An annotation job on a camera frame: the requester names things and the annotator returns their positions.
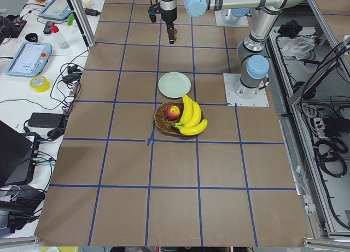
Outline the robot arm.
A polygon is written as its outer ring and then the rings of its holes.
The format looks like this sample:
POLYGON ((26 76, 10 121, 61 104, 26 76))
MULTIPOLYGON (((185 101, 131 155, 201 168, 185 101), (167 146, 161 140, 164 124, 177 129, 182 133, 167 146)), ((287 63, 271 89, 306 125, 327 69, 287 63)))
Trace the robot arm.
MULTIPOLYGON (((270 64, 260 55, 279 14, 283 9, 298 5, 303 0, 184 0, 186 12, 191 17, 200 17, 205 12, 240 8, 259 9, 250 34, 238 46, 242 74, 233 85, 235 94, 244 99, 252 99, 260 89, 270 64)), ((174 42, 174 21, 177 19, 177 0, 158 0, 149 8, 151 16, 161 14, 166 23, 169 43, 174 42)))

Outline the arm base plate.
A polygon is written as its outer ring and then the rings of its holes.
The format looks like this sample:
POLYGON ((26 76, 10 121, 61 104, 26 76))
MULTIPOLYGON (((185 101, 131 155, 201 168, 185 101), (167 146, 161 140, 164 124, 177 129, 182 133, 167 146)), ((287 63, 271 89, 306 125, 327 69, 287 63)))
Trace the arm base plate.
POLYGON ((261 81, 256 88, 247 88, 241 84, 241 74, 224 73, 226 104, 232 107, 269 107, 269 102, 261 81))

